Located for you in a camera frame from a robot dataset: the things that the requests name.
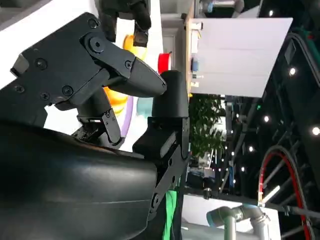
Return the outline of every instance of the white wall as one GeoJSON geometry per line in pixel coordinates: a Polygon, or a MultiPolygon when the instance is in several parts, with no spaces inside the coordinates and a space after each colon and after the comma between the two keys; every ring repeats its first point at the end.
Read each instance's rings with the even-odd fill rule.
{"type": "Polygon", "coordinates": [[[262,97],[292,18],[197,18],[203,23],[192,93],[262,97]]]}

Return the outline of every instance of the white panel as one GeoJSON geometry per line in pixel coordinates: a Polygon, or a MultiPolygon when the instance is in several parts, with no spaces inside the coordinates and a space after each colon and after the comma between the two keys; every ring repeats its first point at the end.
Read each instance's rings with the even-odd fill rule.
{"type": "Polygon", "coordinates": [[[192,93],[262,97],[292,18],[197,18],[199,87],[192,93]]]}
{"type": "MultiPolygon", "coordinates": [[[[220,207],[235,208],[240,205],[242,205],[241,202],[225,201],[212,198],[206,200],[202,196],[184,195],[182,219],[191,224],[209,226],[207,222],[207,212],[220,207]]],[[[270,238],[272,240],[280,240],[281,234],[278,212],[276,210],[264,207],[261,207],[261,210],[270,218],[270,238]]],[[[252,230],[253,228],[249,219],[236,223],[237,232],[246,233],[252,230]]]]}

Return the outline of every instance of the blue object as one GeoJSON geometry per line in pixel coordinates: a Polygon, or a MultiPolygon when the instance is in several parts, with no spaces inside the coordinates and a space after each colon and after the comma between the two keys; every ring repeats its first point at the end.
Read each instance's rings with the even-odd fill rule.
{"type": "Polygon", "coordinates": [[[192,72],[197,72],[198,70],[199,70],[199,62],[195,58],[192,58],[192,60],[191,60],[191,71],[192,72]]]}
{"type": "Polygon", "coordinates": [[[208,13],[212,13],[214,11],[214,3],[210,2],[207,8],[208,13]]]}
{"type": "Polygon", "coordinates": [[[153,97],[139,97],[136,104],[136,112],[138,115],[142,115],[145,118],[151,117],[153,97]]]}
{"type": "Polygon", "coordinates": [[[232,187],[232,188],[234,188],[235,187],[235,184],[234,184],[234,178],[235,178],[235,176],[234,176],[234,168],[232,167],[232,166],[230,166],[229,167],[229,172],[230,172],[230,174],[229,174],[229,185],[232,187]]]}

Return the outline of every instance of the bolt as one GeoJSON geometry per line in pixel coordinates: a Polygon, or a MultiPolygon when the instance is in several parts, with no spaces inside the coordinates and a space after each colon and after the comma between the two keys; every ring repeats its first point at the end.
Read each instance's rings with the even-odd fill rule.
{"type": "Polygon", "coordinates": [[[88,24],[89,24],[89,27],[90,27],[91,29],[96,29],[96,28],[99,26],[99,24],[97,23],[97,21],[96,21],[95,19],[93,19],[93,18],[90,18],[90,19],[88,20],[88,24]]]}
{"type": "Polygon", "coordinates": [[[25,91],[25,88],[21,85],[16,85],[14,86],[14,90],[18,93],[18,94],[22,94],[25,91]]]}
{"type": "Polygon", "coordinates": [[[153,199],[152,199],[151,205],[152,205],[153,208],[155,208],[158,205],[158,203],[159,203],[159,196],[158,196],[158,194],[155,193],[153,195],[153,199]]]}
{"type": "Polygon", "coordinates": [[[48,64],[43,58],[37,58],[35,60],[35,66],[40,70],[45,70],[48,67],[48,64]]]}
{"type": "Polygon", "coordinates": [[[92,51],[99,54],[105,50],[104,42],[97,36],[90,38],[89,45],[92,51]]]}
{"type": "Polygon", "coordinates": [[[42,100],[46,101],[50,98],[50,95],[49,95],[49,93],[43,92],[40,94],[40,97],[42,100]]]}
{"type": "Polygon", "coordinates": [[[72,87],[66,85],[62,88],[62,93],[65,96],[71,96],[74,93],[74,90],[72,89],[72,87]]]}
{"type": "Polygon", "coordinates": [[[127,69],[131,69],[132,68],[132,62],[130,62],[130,61],[125,61],[125,67],[127,68],[127,69]]]}

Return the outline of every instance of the orange object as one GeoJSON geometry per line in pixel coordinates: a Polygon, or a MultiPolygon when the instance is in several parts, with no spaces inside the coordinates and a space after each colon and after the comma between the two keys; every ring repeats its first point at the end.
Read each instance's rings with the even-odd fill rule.
{"type": "Polygon", "coordinates": [[[123,41],[123,49],[133,53],[136,57],[141,60],[145,60],[147,55],[147,48],[142,46],[134,46],[134,36],[127,35],[123,41]]]}
{"type": "Polygon", "coordinates": [[[127,104],[128,95],[121,92],[113,91],[107,86],[104,87],[103,90],[110,101],[115,115],[121,114],[127,104]]]}
{"type": "Polygon", "coordinates": [[[168,70],[171,70],[171,54],[160,53],[158,58],[158,73],[162,74],[168,70]]]}

